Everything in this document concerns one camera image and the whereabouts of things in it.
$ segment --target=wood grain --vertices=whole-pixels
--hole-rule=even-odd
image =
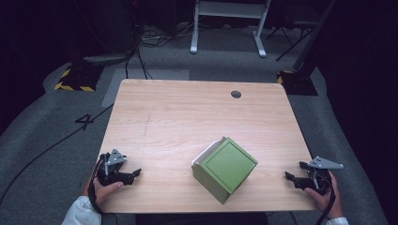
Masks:
[[[233,98],[232,91],[241,98]],[[210,144],[231,137],[258,160],[239,189],[220,204],[192,176],[191,161]],[[314,210],[284,178],[305,176],[310,161],[296,117],[276,83],[125,80],[101,153],[128,157],[122,172],[142,168],[132,186],[102,206],[105,212],[171,213]]]

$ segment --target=white sleeve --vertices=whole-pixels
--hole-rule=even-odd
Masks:
[[[345,217],[337,217],[328,220],[327,225],[348,225],[348,220]]]
[[[86,196],[79,197],[65,216],[62,225],[100,225],[100,214],[98,214],[90,200]]]

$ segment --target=box lid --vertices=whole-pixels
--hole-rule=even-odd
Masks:
[[[232,139],[227,138],[201,166],[230,194],[249,176],[257,160]]]

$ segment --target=green box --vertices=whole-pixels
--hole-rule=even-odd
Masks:
[[[194,159],[191,167],[193,177],[224,204],[257,163],[232,139],[222,137]]]

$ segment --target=human hand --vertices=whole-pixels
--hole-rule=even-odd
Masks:
[[[333,206],[330,209],[330,212],[328,213],[328,219],[333,219],[333,218],[343,218],[343,205],[342,205],[342,200],[340,196],[340,190],[337,187],[337,180],[336,177],[333,175],[333,173],[329,172],[330,177],[331,177],[331,183],[333,185],[334,189],[334,194],[336,195],[336,199],[334,201]],[[315,190],[311,188],[305,188],[304,191],[315,200],[316,205],[318,208],[324,212],[326,208],[328,207],[329,200],[330,200],[330,193],[331,189],[327,191],[325,195],[320,195],[318,194]]]
[[[83,195],[88,196],[88,186],[90,185],[90,180],[88,180],[87,184],[85,184],[85,188],[83,190]],[[94,185],[94,191],[96,193],[97,199],[96,199],[96,204],[101,204],[108,195],[116,191],[117,189],[120,189],[124,186],[123,182],[116,182],[113,183],[109,186],[104,187],[99,179],[96,177],[93,180],[93,185]]]

